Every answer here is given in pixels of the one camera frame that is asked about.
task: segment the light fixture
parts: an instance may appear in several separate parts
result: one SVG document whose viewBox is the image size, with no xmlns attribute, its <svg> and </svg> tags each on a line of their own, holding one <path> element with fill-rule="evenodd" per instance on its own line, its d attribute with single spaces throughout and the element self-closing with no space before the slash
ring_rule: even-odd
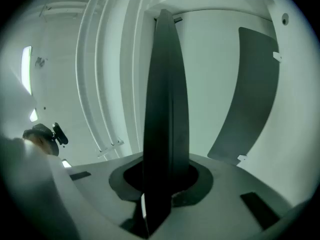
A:
<svg viewBox="0 0 320 240">
<path fill-rule="evenodd" d="M 64 168 L 69 168 L 69 167 L 72 167 L 70 163 L 68 163 L 68 161 L 66 159 L 63 159 L 62 160 L 62 164 L 64 166 Z"/>
<path fill-rule="evenodd" d="M 36 109 L 34 109 L 30 115 L 30 121 L 33 123 L 38 120 L 38 115 Z"/>
<path fill-rule="evenodd" d="M 31 46 L 23 48 L 21 59 L 21 82 L 24 88 L 32 95 L 30 84 L 30 61 L 31 61 Z"/>
</svg>

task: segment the white bracket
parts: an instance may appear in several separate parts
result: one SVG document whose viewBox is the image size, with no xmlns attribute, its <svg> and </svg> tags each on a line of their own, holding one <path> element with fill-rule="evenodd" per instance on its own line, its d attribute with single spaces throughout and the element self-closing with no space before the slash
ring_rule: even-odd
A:
<svg viewBox="0 0 320 240">
<path fill-rule="evenodd" d="M 244 161 L 246 159 L 247 159 L 246 155 L 241 154 L 241 155 L 238 156 L 238 160 L 240 160 L 240 161 Z"/>
<path fill-rule="evenodd" d="M 282 62 L 282 56 L 280 55 L 280 53 L 278 52 L 273 52 L 273 57 L 278 61 L 278 62 Z"/>
<path fill-rule="evenodd" d="M 105 155 L 107 155 L 108 153 L 110 153 L 111 151 L 115 150 L 117 147 L 121 146 L 122 144 L 124 144 L 124 141 L 123 140 L 118 140 L 118 143 L 110 146 L 110 147 L 107 147 L 105 150 L 101 151 L 99 154 L 98 154 L 98 158 L 102 158 L 104 157 Z"/>
</svg>

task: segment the white cylindrical structure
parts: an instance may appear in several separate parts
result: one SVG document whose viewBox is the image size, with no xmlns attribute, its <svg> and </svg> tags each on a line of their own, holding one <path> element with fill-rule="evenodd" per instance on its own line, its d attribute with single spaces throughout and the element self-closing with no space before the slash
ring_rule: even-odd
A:
<svg viewBox="0 0 320 240">
<path fill-rule="evenodd" d="M 104 31 L 102 30 L 102 28 L 107 24 L 107 21 L 108 21 L 108 15 L 109 15 L 107 12 L 108 6 L 110 6 L 110 0 L 106 0 L 104 4 L 100 22 L 98 25 L 97 34 L 96 34 L 95 54 L 94 54 L 94 73 L 95 73 L 96 93 L 98 96 L 98 102 L 99 102 L 104 126 L 110 137 L 111 144 L 115 145 L 118 142 L 118 137 L 114 130 L 114 126 L 112 124 L 112 120 L 111 120 L 109 109 L 108 109 L 108 102 L 106 97 L 106 89 L 105 89 L 105 81 L 104 81 L 104 65 L 103 65 L 104 38 L 102 38 L 102 36 Z M 120 150 L 115 149 L 115 152 L 118 157 L 121 157 Z"/>
<path fill-rule="evenodd" d="M 83 111 L 83 115 L 85 121 L 88 125 L 90 133 L 100 149 L 103 151 L 106 149 L 106 146 L 98 132 L 98 129 L 95 125 L 93 114 L 90 108 L 88 94 L 86 89 L 86 78 L 85 78 L 85 53 L 86 53 L 86 43 L 87 43 L 87 36 L 90 27 L 90 22 L 92 20 L 95 7 L 98 3 L 98 0 L 89 0 L 81 20 L 78 40 L 76 43 L 76 51 L 75 51 L 75 76 L 76 76 L 76 86 L 78 89 L 79 99 L 81 108 Z"/>
</svg>

